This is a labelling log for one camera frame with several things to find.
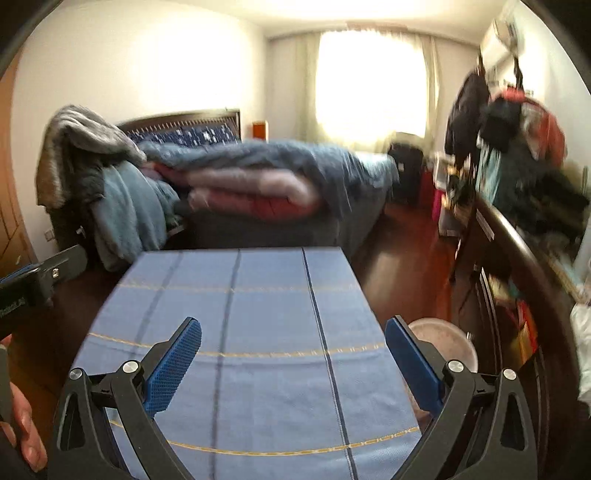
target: sheer curtain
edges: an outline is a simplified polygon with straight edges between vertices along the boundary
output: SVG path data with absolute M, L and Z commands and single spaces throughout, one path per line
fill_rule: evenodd
M 431 37 L 377 30 L 301 35 L 298 135 L 378 153 L 433 143 L 439 65 Z

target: door panel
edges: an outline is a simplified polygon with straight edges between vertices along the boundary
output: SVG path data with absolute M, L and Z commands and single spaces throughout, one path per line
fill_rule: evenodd
M 20 53 L 0 79 L 0 277 L 34 260 L 18 207 L 10 148 L 12 91 L 19 59 Z

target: wooden floor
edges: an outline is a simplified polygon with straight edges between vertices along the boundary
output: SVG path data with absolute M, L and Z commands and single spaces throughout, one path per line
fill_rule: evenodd
M 450 319 L 447 275 L 454 251 L 453 243 L 439 238 L 430 212 L 385 208 L 352 262 L 382 326 L 394 315 L 407 322 L 422 317 Z M 70 364 L 118 278 L 106 272 L 85 272 L 60 286 L 52 309 L 40 310 L 13 335 L 11 377 L 31 402 L 45 442 Z

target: black suitcase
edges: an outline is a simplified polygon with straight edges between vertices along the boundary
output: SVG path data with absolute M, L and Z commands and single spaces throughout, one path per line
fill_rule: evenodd
M 392 200 L 415 206 L 421 191 L 423 151 L 407 144 L 393 143 L 388 151 L 398 167 L 400 183 L 392 187 Z

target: window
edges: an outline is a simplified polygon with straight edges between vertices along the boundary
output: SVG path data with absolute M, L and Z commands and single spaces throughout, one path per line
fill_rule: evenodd
M 320 39 L 316 119 L 334 140 L 370 144 L 394 132 L 424 137 L 423 49 L 377 31 L 328 32 Z

